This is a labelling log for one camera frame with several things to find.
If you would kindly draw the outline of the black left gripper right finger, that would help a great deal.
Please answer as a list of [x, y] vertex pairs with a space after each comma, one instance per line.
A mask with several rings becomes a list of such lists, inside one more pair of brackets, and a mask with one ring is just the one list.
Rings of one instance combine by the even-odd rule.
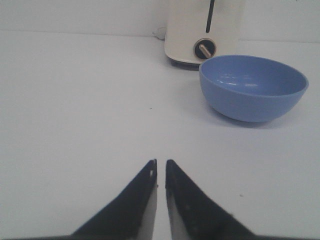
[[172, 237], [253, 237], [255, 234], [211, 200], [170, 159], [165, 189]]

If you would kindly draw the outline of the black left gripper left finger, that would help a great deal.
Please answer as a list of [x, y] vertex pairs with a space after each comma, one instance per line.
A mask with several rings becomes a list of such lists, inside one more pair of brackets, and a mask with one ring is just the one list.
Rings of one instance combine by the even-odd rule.
[[73, 237], [152, 237], [157, 209], [157, 161], [150, 160], [129, 184]]

